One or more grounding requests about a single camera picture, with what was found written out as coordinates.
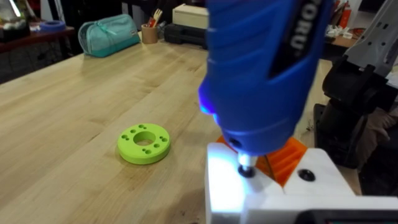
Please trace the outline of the white orange left gripper right finger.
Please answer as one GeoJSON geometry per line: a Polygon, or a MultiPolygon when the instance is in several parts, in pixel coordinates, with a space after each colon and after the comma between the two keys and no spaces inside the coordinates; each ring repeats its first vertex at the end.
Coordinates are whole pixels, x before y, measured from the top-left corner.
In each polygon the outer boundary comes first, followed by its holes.
{"type": "Polygon", "coordinates": [[[279,150],[268,154],[275,181],[287,195],[354,196],[337,166],[328,154],[308,148],[289,138],[279,150]]]}

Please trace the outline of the white orange left gripper left finger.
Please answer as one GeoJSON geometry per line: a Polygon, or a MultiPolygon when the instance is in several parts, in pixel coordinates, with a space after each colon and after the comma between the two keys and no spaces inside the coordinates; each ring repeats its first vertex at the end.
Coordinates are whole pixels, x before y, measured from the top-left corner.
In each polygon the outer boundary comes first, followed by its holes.
{"type": "Polygon", "coordinates": [[[205,166],[207,223],[240,223],[247,198],[252,204],[284,194],[282,187],[258,168],[252,169],[252,177],[242,176],[238,168],[238,153],[222,136],[209,143],[205,166]]]}

